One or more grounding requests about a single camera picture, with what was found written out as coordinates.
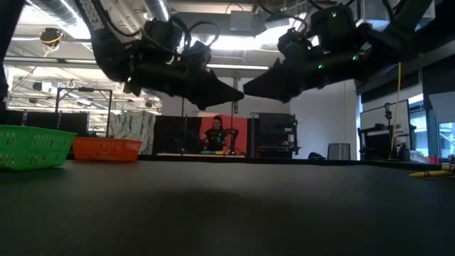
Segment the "ceiling pipe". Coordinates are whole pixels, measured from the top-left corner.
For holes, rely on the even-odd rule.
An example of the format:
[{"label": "ceiling pipe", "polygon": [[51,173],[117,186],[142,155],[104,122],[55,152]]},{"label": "ceiling pipe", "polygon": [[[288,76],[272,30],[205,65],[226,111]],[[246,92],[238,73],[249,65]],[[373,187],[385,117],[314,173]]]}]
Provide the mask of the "ceiling pipe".
[{"label": "ceiling pipe", "polygon": [[171,5],[167,0],[144,0],[145,8],[152,18],[167,21],[172,14]]},{"label": "ceiling pipe", "polygon": [[73,0],[27,0],[34,9],[53,19],[73,38],[90,39],[90,32]]}]

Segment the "plastic basket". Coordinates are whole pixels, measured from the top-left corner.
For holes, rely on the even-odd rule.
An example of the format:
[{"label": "plastic basket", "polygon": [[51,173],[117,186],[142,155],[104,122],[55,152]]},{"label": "plastic basket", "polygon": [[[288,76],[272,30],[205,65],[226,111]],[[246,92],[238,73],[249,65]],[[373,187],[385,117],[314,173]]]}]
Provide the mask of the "plastic basket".
[{"label": "plastic basket", "polygon": [[136,161],[141,141],[78,137],[73,149],[76,160]]},{"label": "plastic basket", "polygon": [[76,133],[0,125],[0,168],[29,170],[62,166]]}]

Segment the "metal frame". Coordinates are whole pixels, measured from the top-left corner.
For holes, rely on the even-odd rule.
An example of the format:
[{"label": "metal frame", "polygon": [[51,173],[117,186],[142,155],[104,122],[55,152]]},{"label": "metal frame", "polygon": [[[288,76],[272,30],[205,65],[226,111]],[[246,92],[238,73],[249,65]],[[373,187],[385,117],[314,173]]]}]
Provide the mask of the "metal frame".
[{"label": "metal frame", "polygon": [[[60,98],[60,92],[62,90],[67,90],[68,92],[66,94],[64,94],[61,98]],[[109,137],[109,125],[110,125],[110,119],[111,119],[111,105],[112,105],[112,90],[109,90],[109,89],[95,89],[95,88],[86,88],[86,87],[80,87],[80,88],[73,88],[73,89],[70,89],[70,88],[63,88],[63,87],[59,87],[57,88],[57,97],[55,99],[55,113],[58,113],[58,105],[60,103],[61,100],[63,100],[65,98],[65,96],[72,92],[73,90],[77,90],[78,92],[94,92],[94,91],[97,91],[97,92],[108,92],[109,93],[109,104],[108,104],[108,107],[107,107],[107,127],[106,127],[106,138]]]}]

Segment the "black mat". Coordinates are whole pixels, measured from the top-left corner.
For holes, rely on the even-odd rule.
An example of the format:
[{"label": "black mat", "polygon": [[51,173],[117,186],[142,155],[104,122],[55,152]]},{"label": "black mat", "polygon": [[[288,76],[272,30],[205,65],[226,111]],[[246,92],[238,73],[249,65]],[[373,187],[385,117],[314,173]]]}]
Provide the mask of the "black mat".
[{"label": "black mat", "polygon": [[454,255],[455,181],[147,161],[0,174],[0,255]]}]

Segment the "white wall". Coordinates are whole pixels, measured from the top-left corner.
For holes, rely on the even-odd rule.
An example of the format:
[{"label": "white wall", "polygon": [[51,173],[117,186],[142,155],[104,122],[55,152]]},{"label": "white wall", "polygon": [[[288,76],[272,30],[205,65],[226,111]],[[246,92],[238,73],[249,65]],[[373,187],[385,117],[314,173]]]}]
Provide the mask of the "white wall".
[{"label": "white wall", "polygon": [[[221,81],[232,85],[232,78],[219,78]],[[243,90],[243,85],[250,81],[250,78],[241,78],[239,81],[239,90]],[[161,110],[162,115],[181,116],[181,103],[180,97],[169,97],[163,94],[163,107]],[[268,100],[259,97],[245,95],[243,100],[238,102],[238,114],[235,117],[250,117],[251,112],[268,112],[268,113],[290,113],[290,103],[283,104],[276,100]],[[206,112],[228,114],[231,113],[231,102],[208,107]],[[197,117],[200,110],[188,100],[185,100],[183,114],[189,117]]]},{"label": "white wall", "polygon": [[307,159],[311,152],[327,157],[330,143],[349,143],[350,157],[357,159],[356,119],[359,96],[352,80],[313,89],[291,101],[291,113],[299,121],[297,139],[301,150],[294,158]]},{"label": "white wall", "polygon": [[[400,91],[400,95],[398,95],[398,101],[407,100],[411,97],[419,95],[423,93],[422,85],[415,85]],[[371,110],[376,107],[384,107],[385,103],[395,103],[397,101],[397,93],[392,93],[381,97],[376,100],[372,100],[363,104],[363,111]]]}]

